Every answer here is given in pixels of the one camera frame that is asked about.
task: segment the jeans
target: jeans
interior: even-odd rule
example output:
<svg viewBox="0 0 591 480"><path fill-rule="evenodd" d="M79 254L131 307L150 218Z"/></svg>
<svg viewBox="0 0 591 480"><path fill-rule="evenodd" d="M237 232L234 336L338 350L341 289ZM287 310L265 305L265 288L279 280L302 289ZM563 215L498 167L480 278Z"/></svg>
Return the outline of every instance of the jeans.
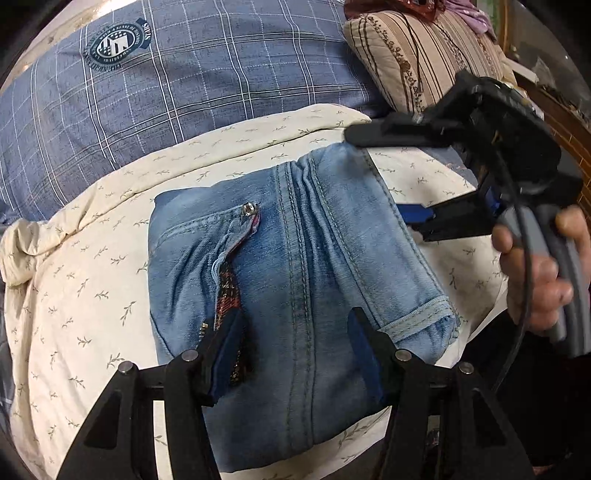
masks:
<svg viewBox="0 0 591 480"><path fill-rule="evenodd" d="M243 205L259 215L243 215ZM249 320L249 377L204 415L221 471L268 465L376 411L347 336L361 306L433 363L457 317L370 156L348 144L212 187L160 194L148 233L158 360L199 342L232 252Z"/></svg>

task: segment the striped pillow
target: striped pillow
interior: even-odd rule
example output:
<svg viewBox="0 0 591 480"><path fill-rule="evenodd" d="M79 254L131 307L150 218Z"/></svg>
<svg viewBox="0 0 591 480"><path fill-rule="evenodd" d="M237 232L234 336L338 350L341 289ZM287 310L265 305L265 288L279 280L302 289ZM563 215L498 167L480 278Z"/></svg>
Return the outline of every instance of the striped pillow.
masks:
<svg viewBox="0 0 591 480"><path fill-rule="evenodd" d="M487 36L478 37L454 12L435 23L412 15L383 11L363 14L343 27L385 99L399 112L422 112L453 85L456 72L502 80L500 50Z"/></svg>

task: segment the bed sheet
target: bed sheet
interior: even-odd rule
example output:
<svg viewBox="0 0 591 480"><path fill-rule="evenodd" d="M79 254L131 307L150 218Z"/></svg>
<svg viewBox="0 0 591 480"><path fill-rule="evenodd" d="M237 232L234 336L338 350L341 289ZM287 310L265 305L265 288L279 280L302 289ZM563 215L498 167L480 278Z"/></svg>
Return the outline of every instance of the bed sheet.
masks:
<svg viewBox="0 0 591 480"><path fill-rule="evenodd" d="M138 19L149 46L91 69L97 35ZM48 219L104 175L216 128L315 103L384 115L344 22L337 0L139 0L91 22L0 95L0 198Z"/></svg>
<svg viewBox="0 0 591 480"><path fill-rule="evenodd" d="M100 179L47 223L19 220L0 244L7 282L5 315L17 393L11 427L17 449L39 478L55 478L63 458L117 365L154 366L147 289L147 229L157 194L208 186L295 160L342 140L343 128L369 121L354 110L316 105L241 122L147 155ZM371 149L393 198L430 204L473 187L414 148ZM487 237L425 244L421 251L457 308L453 365L503 285ZM166 433L155 415L159 475L170 479ZM334 439L271 466L225 479L319 479L384 435L388 411Z"/></svg>

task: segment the metal screw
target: metal screw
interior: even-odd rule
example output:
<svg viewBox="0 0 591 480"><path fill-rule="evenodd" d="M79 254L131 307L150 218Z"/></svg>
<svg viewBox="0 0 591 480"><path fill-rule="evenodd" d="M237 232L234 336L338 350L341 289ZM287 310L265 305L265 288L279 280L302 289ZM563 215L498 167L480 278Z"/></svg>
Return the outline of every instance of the metal screw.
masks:
<svg viewBox="0 0 591 480"><path fill-rule="evenodd" d="M181 353L181 358L183 360L185 360L186 362L192 362L193 360L196 360L197 357L199 356L199 352L196 350L185 350L183 353Z"/></svg>
<svg viewBox="0 0 591 480"><path fill-rule="evenodd" d="M408 350L396 350L395 355L401 362L408 362L413 357L412 353Z"/></svg>
<svg viewBox="0 0 591 480"><path fill-rule="evenodd" d="M119 366L117 367L117 370L119 370L122 374L127 375L129 372L131 372L133 370L134 367L135 367L135 364L133 362L130 362L129 360L125 360L124 362L121 362L119 364Z"/></svg>
<svg viewBox="0 0 591 480"><path fill-rule="evenodd" d="M250 217L256 212L256 207L251 202L246 202L242 205L242 214L244 216Z"/></svg>
<svg viewBox="0 0 591 480"><path fill-rule="evenodd" d="M462 362L460 364L460 372L466 375L470 375L474 373L474 366L472 364L469 364L468 362Z"/></svg>

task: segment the pillow logo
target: pillow logo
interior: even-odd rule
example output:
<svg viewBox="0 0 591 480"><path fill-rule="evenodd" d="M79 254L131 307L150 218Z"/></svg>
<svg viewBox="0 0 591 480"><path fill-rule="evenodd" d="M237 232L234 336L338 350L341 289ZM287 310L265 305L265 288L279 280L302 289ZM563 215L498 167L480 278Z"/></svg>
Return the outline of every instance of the pillow logo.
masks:
<svg viewBox="0 0 591 480"><path fill-rule="evenodd" d="M135 23L120 23L102 30L86 47L84 57L93 70L109 72L121 68L124 58L137 48L148 48L151 40L152 28L138 18Z"/></svg>

